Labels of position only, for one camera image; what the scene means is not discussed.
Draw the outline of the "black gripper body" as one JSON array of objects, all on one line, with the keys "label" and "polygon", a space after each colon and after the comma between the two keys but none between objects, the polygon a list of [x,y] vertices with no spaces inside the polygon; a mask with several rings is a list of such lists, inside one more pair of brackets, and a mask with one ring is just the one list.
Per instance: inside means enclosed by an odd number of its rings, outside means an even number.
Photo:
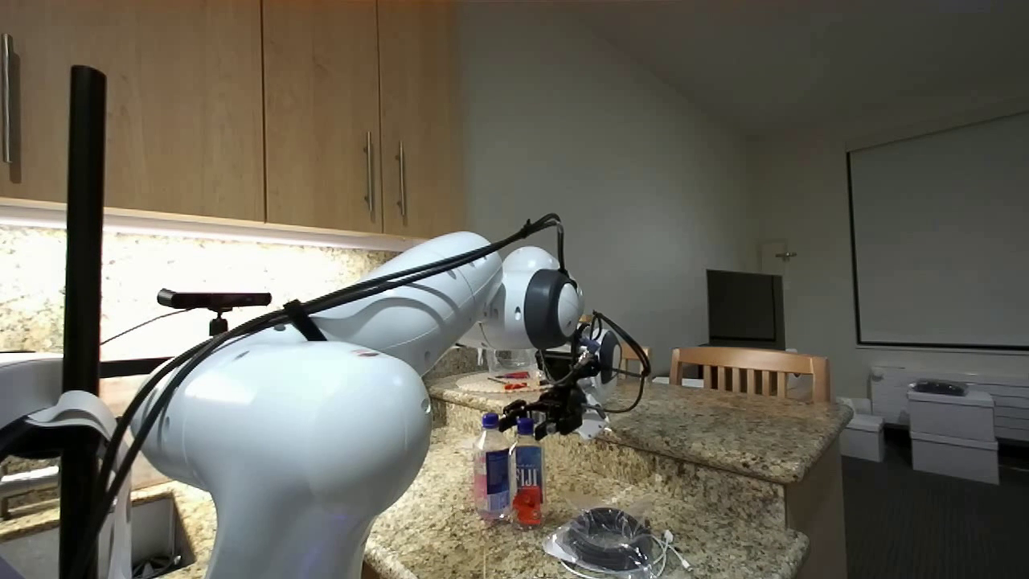
[{"label": "black gripper body", "polygon": [[604,401],[618,387],[612,369],[599,368],[569,368],[554,387],[529,405],[536,420],[536,433],[572,433],[584,420],[599,420],[609,415]]}]

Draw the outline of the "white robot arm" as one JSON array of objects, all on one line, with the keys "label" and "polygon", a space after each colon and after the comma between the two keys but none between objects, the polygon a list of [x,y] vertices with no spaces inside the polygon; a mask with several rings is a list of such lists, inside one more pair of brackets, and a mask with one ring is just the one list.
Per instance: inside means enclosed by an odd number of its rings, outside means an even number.
[{"label": "white robot arm", "polygon": [[566,369],[529,405],[560,433],[583,423],[583,381],[613,350],[554,253],[449,230],[163,362],[133,433],[211,494],[207,579],[360,579],[377,513],[432,446],[423,373],[457,344],[560,350]]}]

